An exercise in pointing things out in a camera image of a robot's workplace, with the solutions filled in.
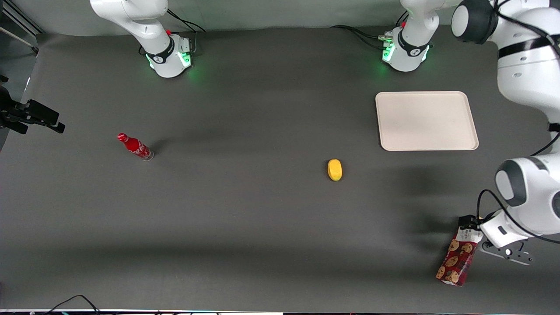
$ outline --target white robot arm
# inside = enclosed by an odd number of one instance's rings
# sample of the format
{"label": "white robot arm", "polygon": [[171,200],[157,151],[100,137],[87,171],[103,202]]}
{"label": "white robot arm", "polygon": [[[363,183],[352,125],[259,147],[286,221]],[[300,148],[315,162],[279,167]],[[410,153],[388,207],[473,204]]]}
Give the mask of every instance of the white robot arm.
{"label": "white robot arm", "polygon": [[436,10],[454,7],[461,0],[400,0],[409,17],[404,27],[385,32],[390,40],[381,60],[402,72],[413,71],[426,59],[429,43],[440,25]]}
{"label": "white robot arm", "polygon": [[[555,138],[560,131],[560,63],[551,41],[557,46],[560,38],[560,11],[554,7],[560,3],[551,1],[465,0],[455,10],[451,28],[459,40],[496,43],[500,92],[543,111]],[[507,213],[499,210],[480,225],[494,246],[560,233],[560,142],[548,155],[506,160],[495,180]]]}
{"label": "white robot arm", "polygon": [[146,51],[150,66],[170,78],[190,67],[190,41],[168,35],[157,20],[167,12],[167,0],[90,0],[100,17],[129,31]]}

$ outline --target green led light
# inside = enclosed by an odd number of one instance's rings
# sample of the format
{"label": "green led light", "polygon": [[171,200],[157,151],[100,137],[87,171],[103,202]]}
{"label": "green led light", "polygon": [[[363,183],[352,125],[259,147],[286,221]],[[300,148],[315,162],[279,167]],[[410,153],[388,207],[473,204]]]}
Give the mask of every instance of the green led light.
{"label": "green led light", "polygon": [[422,57],[422,61],[426,60],[426,56],[428,55],[428,50],[430,49],[430,46],[426,47],[426,51],[424,52],[424,57]]}
{"label": "green led light", "polygon": [[150,60],[150,58],[148,57],[148,54],[146,54],[146,59],[148,59],[148,62],[150,63],[150,68],[153,69],[153,64],[152,64],[152,61]]}
{"label": "green led light", "polygon": [[181,60],[181,63],[183,64],[183,66],[185,66],[185,68],[190,66],[190,54],[189,53],[177,52],[177,55],[179,56],[179,59]]}
{"label": "green led light", "polygon": [[389,62],[391,57],[393,56],[393,52],[395,51],[395,44],[391,43],[389,47],[385,48],[386,52],[383,53],[383,60]]}

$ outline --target coca-cola bottle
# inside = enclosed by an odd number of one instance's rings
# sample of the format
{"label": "coca-cola bottle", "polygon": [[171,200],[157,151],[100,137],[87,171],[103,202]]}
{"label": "coca-cola bottle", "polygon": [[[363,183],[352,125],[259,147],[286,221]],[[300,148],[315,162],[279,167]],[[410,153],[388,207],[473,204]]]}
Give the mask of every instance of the coca-cola bottle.
{"label": "coca-cola bottle", "polygon": [[144,161],[150,161],[153,158],[153,151],[145,144],[141,143],[140,140],[131,138],[124,133],[119,133],[117,139],[124,144],[128,151]]}

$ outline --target yellow sponge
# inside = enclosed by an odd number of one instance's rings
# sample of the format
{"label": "yellow sponge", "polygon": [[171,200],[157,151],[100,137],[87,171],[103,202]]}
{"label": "yellow sponge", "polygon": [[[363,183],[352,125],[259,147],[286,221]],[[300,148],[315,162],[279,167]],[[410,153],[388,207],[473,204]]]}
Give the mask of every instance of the yellow sponge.
{"label": "yellow sponge", "polygon": [[329,177],[335,182],[342,178],[342,164],[337,159],[332,159],[329,161],[327,166],[327,171],[329,172]]}

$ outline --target white wall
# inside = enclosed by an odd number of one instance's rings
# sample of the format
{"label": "white wall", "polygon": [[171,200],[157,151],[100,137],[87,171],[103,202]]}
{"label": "white wall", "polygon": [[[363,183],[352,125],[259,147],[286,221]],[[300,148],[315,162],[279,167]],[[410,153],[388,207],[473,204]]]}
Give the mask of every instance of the white wall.
{"label": "white wall", "polygon": [[[120,27],[95,15],[89,0],[13,2],[49,33],[126,34]],[[398,0],[169,0],[169,7],[207,30],[391,25],[404,12]],[[450,21],[450,12],[452,10],[440,14],[443,23]],[[169,15],[160,21],[171,30],[185,30]]]}

